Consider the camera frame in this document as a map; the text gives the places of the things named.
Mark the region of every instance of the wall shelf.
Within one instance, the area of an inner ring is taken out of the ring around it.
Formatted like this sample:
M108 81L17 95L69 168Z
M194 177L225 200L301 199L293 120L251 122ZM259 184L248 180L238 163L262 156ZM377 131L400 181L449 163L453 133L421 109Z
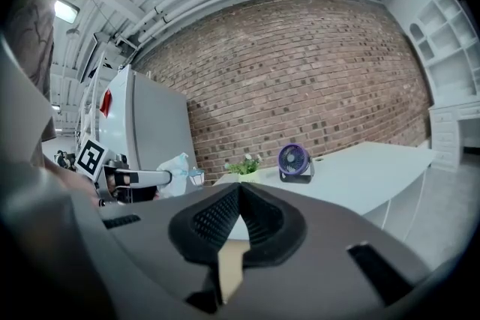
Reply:
M425 38L425 35L423 34L419 25L415 23L412 23L410 26L410 34L412 34L413 38L418 42Z
M451 20L451 25L455 30L455 34L458 36L458 40L461 44L466 44L475 39L475 32L470 26L467 18L460 13Z
M423 43L420 43L418 47L420 49L421 55L426 61L429 61L435 57L434 52L430 47L430 44L428 44L428 41L425 40Z
M450 52L454 52L461 46L457 36L453 31L453 28L449 24L445 24L443 27L435 31L431 35L431 39L436 47L436 50L442 55L447 55Z
M459 52L462 52L463 49L461 47L458 47L455 51L448 52L446 55L440 56L439 58L435 58L434 60L430 60L425 64L425 67L433 67L434 65L437 65L441 63L442 61L445 61L446 59L450 58L451 56L454 56L458 54Z
M457 0L430 0L409 32L435 104L480 97L480 40Z
M423 11L418 15L426 34L436 31L447 21L442 11L432 1L427 4Z
M447 18L453 17L456 13L461 12L460 5L455 0L436 0L443 14Z

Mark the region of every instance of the potted plant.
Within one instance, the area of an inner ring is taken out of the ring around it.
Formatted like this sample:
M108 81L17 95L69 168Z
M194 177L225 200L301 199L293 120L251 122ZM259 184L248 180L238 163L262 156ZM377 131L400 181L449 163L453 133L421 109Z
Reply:
M262 162L262 158L260 155L256 156L256 159L253 159L250 154L245 155L245 159L238 164L228 164L225 163L225 169L229 170L229 173L236 173L238 174L238 182L248 182L248 183L258 183L259 176L258 176L258 168L260 167L260 163Z

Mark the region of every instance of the brick wall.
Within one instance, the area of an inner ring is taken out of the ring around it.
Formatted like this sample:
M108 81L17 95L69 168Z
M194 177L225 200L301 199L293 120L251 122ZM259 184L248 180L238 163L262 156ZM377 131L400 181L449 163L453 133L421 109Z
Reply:
M419 63L379 4L257 0L207 16L135 69L187 95L200 168L214 181L245 153L276 164L362 141L418 145L430 104Z

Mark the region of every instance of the small plant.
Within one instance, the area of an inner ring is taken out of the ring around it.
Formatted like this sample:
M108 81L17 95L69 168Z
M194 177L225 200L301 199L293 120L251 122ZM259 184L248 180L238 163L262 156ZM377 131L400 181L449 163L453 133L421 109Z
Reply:
M262 158L260 157L260 155L257 155L256 159L253 159L250 154L246 154L245 160L243 160L239 164L225 163L225 169L228 169L230 173L248 175L258 170L261 162L262 162Z

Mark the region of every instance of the plastic bag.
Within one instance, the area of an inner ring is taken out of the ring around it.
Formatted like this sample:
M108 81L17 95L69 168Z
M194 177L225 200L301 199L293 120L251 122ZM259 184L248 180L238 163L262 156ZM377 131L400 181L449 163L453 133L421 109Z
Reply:
M182 153L173 159L158 166L157 171L169 171L172 174L172 181L164 186L157 186L160 198L180 196L187 189L188 177L188 155Z

